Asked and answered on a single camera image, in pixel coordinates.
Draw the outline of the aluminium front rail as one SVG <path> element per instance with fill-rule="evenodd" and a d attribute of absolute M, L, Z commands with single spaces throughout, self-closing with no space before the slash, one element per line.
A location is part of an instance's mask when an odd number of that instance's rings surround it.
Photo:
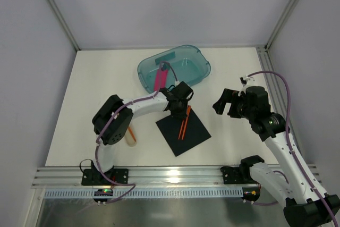
<path fill-rule="evenodd" d="M 127 166 L 128 182 L 137 186 L 220 186 L 223 176 L 219 165 L 203 166 Z M 81 185 L 79 167 L 40 167 L 32 188 L 66 188 Z"/>

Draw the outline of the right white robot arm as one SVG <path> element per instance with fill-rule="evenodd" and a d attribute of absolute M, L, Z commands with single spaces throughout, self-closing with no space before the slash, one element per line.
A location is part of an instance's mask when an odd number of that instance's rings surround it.
<path fill-rule="evenodd" d="M 285 119 L 271 111 L 264 87 L 250 86 L 242 91 L 224 89 L 212 107 L 221 115 L 226 104 L 230 105 L 228 116 L 249 121 L 285 175 L 280 177 L 260 156 L 254 155 L 241 160 L 244 178 L 265 187 L 282 206 L 289 226 L 319 226 L 331 222 L 339 211 L 339 197 L 330 195 L 314 177 L 286 131 Z"/>

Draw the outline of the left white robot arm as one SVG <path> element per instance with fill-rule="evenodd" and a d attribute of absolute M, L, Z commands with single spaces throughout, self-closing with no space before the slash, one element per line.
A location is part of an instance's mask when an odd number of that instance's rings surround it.
<path fill-rule="evenodd" d="M 135 99 L 110 96 L 92 119 L 96 134 L 94 166 L 97 171 L 105 173 L 113 167 L 113 146 L 123 139 L 132 120 L 166 111 L 176 119 L 184 119 L 193 94 L 192 88 L 182 81 Z"/>

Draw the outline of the black paper napkin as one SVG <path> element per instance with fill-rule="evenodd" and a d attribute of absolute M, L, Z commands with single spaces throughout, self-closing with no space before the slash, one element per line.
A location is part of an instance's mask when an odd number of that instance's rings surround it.
<path fill-rule="evenodd" d="M 211 138 L 211 134 L 193 108 L 188 111 L 188 114 L 184 120 L 176 120 L 169 115 L 156 122 L 175 157 Z"/>

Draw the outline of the orange plastic spoon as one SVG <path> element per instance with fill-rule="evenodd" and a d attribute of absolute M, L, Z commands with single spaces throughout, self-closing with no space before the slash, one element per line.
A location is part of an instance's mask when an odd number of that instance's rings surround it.
<path fill-rule="evenodd" d="M 132 128 L 131 128 L 131 127 L 128 127 L 128 131 L 129 131 L 129 134 L 130 134 L 130 136 L 131 136 L 132 141 L 133 141 L 134 143 L 136 143 L 136 142 L 137 142 L 137 139 L 136 139 L 136 137 L 135 137 L 135 135 L 134 135 L 134 132 L 133 132 Z"/>

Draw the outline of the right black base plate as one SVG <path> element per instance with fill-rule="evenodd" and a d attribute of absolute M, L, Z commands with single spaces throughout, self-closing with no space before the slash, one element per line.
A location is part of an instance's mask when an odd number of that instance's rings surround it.
<path fill-rule="evenodd" d="M 258 184 L 251 175 L 249 167 L 223 166 L 220 168 L 224 184 Z"/>

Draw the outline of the pink rolled napkin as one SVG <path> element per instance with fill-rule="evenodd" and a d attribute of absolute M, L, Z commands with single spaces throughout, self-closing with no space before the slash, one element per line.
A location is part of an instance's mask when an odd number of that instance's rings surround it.
<path fill-rule="evenodd" d="M 164 88 L 166 85 L 166 79 L 168 74 L 167 64 L 162 64 L 160 68 L 157 69 L 155 83 L 154 83 L 154 91 L 159 90 L 160 88 Z"/>

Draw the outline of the teal plastic bin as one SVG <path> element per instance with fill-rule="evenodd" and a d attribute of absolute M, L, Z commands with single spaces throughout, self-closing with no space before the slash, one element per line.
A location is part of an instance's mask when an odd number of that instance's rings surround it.
<path fill-rule="evenodd" d="M 168 74 L 165 87 L 184 81 L 194 86 L 211 72 L 211 65 L 201 50 L 193 45 L 182 45 L 141 61 L 137 67 L 139 80 L 148 93 L 154 92 L 157 69 L 167 64 Z"/>

